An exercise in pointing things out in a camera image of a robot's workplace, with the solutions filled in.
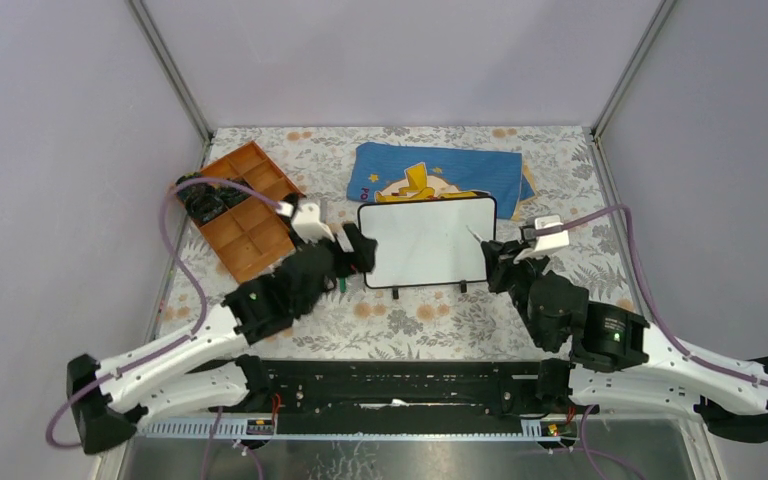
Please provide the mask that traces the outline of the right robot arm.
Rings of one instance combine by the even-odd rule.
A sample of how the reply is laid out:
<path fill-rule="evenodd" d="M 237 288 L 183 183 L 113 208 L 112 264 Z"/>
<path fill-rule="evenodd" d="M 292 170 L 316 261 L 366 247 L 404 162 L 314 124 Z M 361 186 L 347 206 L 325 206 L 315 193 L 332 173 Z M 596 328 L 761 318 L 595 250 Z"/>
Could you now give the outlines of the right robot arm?
<path fill-rule="evenodd" d="M 535 402 L 557 412 L 571 403 L 600 411 L 655 412 L 705 425 L 720 438 L 768 441 L 768 356 L 737 360 L 701 349 L 700 363 L 643 316 L 591 300 L 548 270 L 548 258 L 519 259 L 516 241 L 483 241 L 488 289 L 505 293 L 538 348 L 567 361 L 542 362 Z"/>

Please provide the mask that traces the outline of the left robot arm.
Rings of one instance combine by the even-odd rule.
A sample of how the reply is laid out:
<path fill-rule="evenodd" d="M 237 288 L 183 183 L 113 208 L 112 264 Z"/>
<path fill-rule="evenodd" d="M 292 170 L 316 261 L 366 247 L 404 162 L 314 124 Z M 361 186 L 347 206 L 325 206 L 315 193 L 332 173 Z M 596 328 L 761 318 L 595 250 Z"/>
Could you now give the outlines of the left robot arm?
<path fill-rule="evenodd" d="M 305 244 L 272 272 L 240 284 L 191 327 L 135 350 L 97 360 L 83 354 L 67 365 L 68 408 L 79 447 L 108 451 L 138 429 L 169 416 L 241 405 L 256 411 L 271 386 L 262 361 L 247 348 L 291 327 L 340 279 L 370 273 L 378 243 L 351 222 L 348 241 Z"/>

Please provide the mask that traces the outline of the small whiteboard black frame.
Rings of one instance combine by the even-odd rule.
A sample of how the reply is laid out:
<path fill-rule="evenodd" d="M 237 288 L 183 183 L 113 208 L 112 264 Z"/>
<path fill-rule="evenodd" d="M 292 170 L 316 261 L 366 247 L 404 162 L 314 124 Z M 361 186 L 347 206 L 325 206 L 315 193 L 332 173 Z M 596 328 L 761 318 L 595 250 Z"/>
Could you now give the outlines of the small whiteboard black frame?
<path fill-rule="evenodd" d="M 496 234 L 491 197 L 364 204 L 357 210 L 361 233 L 378 242 L 375 268 L 364 275 L 369 289 L 458 285 L 486 281 L 480 244 Z"/>

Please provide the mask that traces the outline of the green whiteboard marker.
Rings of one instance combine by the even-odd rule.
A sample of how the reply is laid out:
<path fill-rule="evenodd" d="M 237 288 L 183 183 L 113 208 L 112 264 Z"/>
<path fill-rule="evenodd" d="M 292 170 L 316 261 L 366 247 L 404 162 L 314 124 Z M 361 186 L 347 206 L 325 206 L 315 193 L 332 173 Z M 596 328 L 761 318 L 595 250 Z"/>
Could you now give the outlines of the green whiteboard marker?
<path fill-rule="evenodd" d="M 471 234 L 471 236 L 479 243 L 483 244 L 486 242 L 486 240 L 480 236 L 475 230 L 473 230 L 470 226 L 466 226 L 468 232 Z"/>

